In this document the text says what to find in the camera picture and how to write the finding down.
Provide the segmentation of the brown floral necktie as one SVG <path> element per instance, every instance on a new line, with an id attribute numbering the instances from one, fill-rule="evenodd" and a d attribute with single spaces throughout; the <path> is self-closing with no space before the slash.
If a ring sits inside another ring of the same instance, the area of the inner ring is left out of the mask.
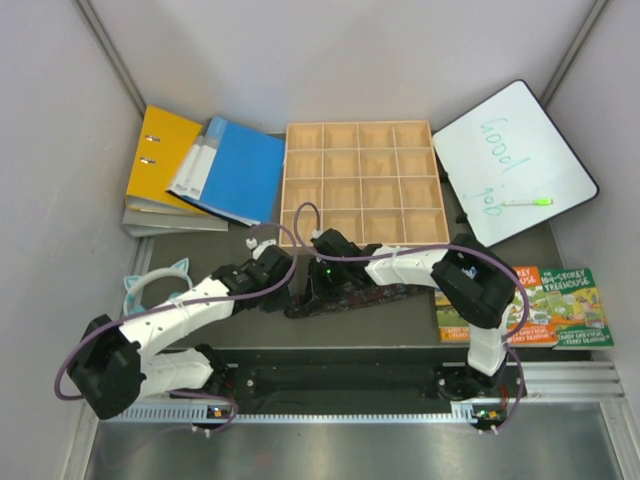
<path id="1" fill-rule="evenodd" d="M 411 298 L 425 294 L 427 290 L 424 286 L 402 284 L 357 287 L 347 283 L 334 289 L 308 287 L 284 310 L 284 315 L 290 319 L 303 319 L 352 311 Z"/>

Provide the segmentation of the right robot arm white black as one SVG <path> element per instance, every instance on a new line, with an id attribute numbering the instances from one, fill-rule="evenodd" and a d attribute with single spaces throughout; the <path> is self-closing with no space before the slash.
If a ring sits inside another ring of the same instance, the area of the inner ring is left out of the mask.
<path id="1" fill-rule="evenodd" d="M 504 380 L 509 308 L 522 288 L 516 272 L 469 234 L 422 247 L 369 244 L 363 248 L 335 229 L 317 232 L 306 249 L 376 286 L 424 286 L 440 291 L 469 326 L 463 367 L 434 371 L 436 387 L 452 400 L 487 396 Z"/>

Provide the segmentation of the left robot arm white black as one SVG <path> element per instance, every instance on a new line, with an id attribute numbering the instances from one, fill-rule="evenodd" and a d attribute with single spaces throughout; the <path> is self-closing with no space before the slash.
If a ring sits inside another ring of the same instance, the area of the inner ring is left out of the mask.
<path id="1" fill-rule="evenodd" d="M 167 347 L 206 325 L 262 307 L 287 290 L 294 267 L 291 254 L 265 241 L 244 263 L 217 268 L 151 310 L 120 321 L 97 317 L 87 326 L 66 373 L 101 420 L 156 394 L 199 390 L 216 396 L 226 387 L 227 374 L 212 350 L 169 353 Z"/>

